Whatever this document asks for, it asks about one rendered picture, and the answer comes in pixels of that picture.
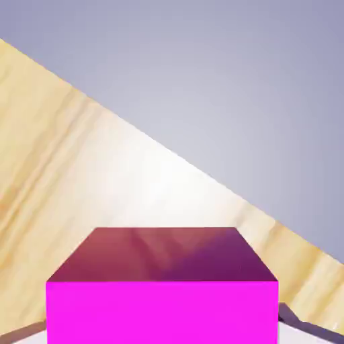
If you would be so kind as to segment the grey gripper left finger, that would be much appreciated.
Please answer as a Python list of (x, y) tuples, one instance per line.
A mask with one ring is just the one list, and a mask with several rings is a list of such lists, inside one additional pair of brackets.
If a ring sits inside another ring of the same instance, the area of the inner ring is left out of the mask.
[(35, 322), (26, 327), (0, 335), (0, 344), (13, 344), (46, 330), (46, 321)]

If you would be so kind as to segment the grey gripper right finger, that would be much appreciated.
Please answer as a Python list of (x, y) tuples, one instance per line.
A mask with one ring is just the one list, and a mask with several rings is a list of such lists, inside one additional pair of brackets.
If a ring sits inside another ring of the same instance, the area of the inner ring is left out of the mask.
[(278, 344), (344, 344), (344, 335), (301, 321), (286, 303), (279, 303), (278, 320)]

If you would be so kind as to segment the small magenta cube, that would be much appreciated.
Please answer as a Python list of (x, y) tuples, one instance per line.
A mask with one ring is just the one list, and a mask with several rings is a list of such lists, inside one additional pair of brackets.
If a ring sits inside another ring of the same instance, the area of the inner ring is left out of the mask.
[(277, 344), (277, 278), (235, 228), (96, 228), (46, 281), (48, 344)]

